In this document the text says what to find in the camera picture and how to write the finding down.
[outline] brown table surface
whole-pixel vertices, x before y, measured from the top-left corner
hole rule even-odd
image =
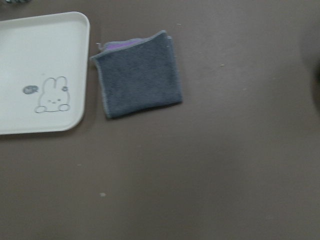
[[[167,30],[184,102],[107,120],[90,63],[78,126],[0,136],[1,240],[320,239],[319,0],[33,0],[0,20],[70,11],[90,56]]]

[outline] cartoon bunny drawing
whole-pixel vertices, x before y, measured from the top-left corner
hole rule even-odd
[[[68,81],[64,76],[50,77],[43,82],[42,93],[38,106],[34,109],[37,114],[44,112],[68,111],[70,95]]]

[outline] white tray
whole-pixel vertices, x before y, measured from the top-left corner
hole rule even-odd
[[[64,131],[79,123],[89,34],[80,12],[0,21],[0,134]]]

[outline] dark object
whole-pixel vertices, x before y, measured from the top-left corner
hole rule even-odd
[[[164,30],[149,38],[107,43],[91,59],[109,118],[182,102],[172,39]]]

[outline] gray towel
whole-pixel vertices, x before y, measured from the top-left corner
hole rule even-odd
[[[182,102],[172,39],[164,30],[148,38],[108,42],[91,59],[109,118]]]

